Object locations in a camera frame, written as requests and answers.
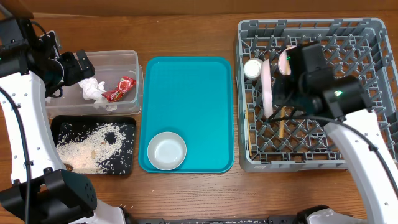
black tray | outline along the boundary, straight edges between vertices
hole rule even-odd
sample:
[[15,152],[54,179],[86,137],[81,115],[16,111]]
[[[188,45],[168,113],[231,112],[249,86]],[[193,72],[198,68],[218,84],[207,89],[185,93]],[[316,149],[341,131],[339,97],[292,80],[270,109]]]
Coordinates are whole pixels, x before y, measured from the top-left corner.
[[277,215],[268,218],[214,218],[199,220],[138,219],[137,224],[294,224],[296,215]]
[[[121,116],[57,116],[52,120],[51,132],[55,145],[58,144],[58,140],[63,138],[65,134],[69,134],[66,140],[76,141],[77,133],[85,133],[79,135],[79,142],[84,141],[89,134],[92,133],[96,127],[101,124],[114,123],[118,125],[126,134],[126,138],[123,140],[121,152],[117,156],[112,155],[108,160],[101,163],[102,166],[109,161],[107,167],[112,164],[113,170],[101,172],[99,174],[109,175],[128,175],[132,170],[132,155],[134,152],[134,141],[136,133],[136,121],[133,118],[121,117]],[[106,140],[112,141],[112,136],[107,136]]]

red snack packet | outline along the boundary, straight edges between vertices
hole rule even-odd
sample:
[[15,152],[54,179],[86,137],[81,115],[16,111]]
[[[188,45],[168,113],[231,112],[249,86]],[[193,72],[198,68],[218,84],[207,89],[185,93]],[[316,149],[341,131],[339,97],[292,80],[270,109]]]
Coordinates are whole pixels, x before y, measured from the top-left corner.
[[127,93],[127,91],[131,90],[131,88],[136,84],[136,80],[130,77],[122,77],[118,84],[118,87],[114,90],[106,91],[102,95],[108,100],[108,102],[113,103],[122,96]]

plastic bin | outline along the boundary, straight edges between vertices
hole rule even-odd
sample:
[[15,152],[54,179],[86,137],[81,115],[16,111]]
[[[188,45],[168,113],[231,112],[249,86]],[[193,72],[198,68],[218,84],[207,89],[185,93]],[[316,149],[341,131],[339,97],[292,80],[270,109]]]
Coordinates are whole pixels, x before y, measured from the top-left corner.
[[[123,76],[136,79],[136,85],[120,101],[115,103],[98,103],[85,100],[79,84],[63,87],[61,98],[47,98],[46,109],[49,118],[58,115],[111,115],[138,114],[142,106],[142,67],[138,64],[137,53],[133,50],[105,52],[87,52],[90,62],[95,67],[95,78],[105,81],[105,90],[115,89]],[[117,105],[114,111],[107,111],[107,105]]]
[[[383,21],[370,18],[245,20],[238,24],[237,35],[238,143],[243,170],[348,168],[316,121],[286,122],[284,137],[279,139],[279,123],[268,124],[262,116],[261,80],[254,82],[244,77],[243,65],[250,58],[269,59],[273,76],[278,72],[279,54],[287,45],[313,41],[322,44],[329,66],[337,77],[354,75],[363,84],[378,115],[387,148],[397,162],[398,114],[394,102],[398,96],[397,69]],[[249,155],[248,133],[252,156]]]

blue plastic tray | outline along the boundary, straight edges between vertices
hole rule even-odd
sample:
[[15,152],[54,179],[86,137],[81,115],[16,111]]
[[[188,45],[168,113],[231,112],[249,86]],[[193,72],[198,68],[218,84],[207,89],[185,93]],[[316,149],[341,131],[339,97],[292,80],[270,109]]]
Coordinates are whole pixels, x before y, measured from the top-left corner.
[[[174,170],[148,160],[150,140],[179,134],[187,156]],[[218,57],[157,57],[146,68],[139,164],[147,172],[222,173],[234,162],[231,65]]]

small white bowl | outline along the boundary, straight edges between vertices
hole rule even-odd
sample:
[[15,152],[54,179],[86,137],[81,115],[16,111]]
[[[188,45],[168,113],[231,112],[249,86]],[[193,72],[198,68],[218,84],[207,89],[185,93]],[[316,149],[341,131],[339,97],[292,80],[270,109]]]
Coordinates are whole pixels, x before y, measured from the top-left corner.
[[187,145],[175,133],[163,132],[153,137],[148,144],[149,162],[160,170],[172,170],[184,161]]

